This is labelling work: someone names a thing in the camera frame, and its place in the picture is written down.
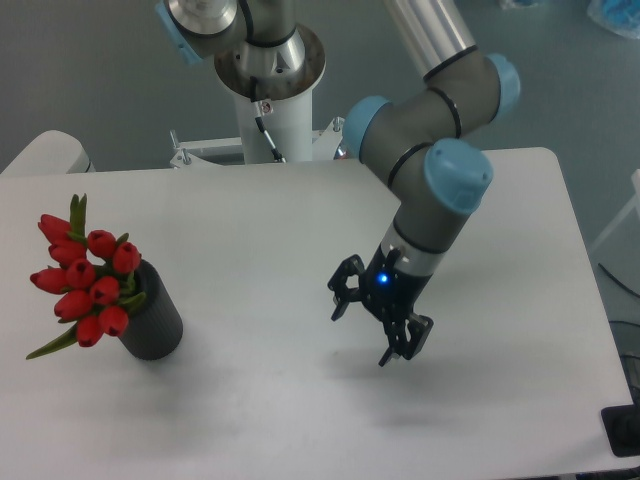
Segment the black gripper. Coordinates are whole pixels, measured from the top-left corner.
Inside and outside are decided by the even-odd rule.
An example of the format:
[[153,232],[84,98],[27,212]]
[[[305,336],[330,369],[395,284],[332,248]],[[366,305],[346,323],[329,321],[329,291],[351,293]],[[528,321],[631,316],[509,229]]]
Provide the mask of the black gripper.
[[421,350],[433,328],[430,317],[414,313],[414,304],[432,277],[409,275],[395,268],[399,254],[385,255],[378,247],[366,271],[359,255],[344,259],[327,283],[333,293],[331,320],[344,315],[350,303],[362,303],[383,324],[388,347],[378,365],[392,358],[411,360]]

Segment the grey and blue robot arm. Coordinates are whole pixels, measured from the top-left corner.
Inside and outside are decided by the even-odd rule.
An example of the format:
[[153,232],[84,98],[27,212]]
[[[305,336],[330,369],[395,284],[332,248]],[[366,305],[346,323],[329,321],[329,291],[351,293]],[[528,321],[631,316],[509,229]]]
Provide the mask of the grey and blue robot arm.
[[[391,360],[422,349],[433,322],[414,304],[493,178],[487,157],[464,136],[514,107],[520,79],[505,57],[480,52],[453,2],[386,7],[424,88],[401,105],[380,96],[359,101],[340,131],[347,151],[400,206],[372,260],[343,260],[328,286],[335,317],[357,302],[381,322]],[[326,56],[293,2],[161,1],[156,12],[187,63],[213,60],[236,103],[246,163],[312,158],[320,142],[310,96]]]

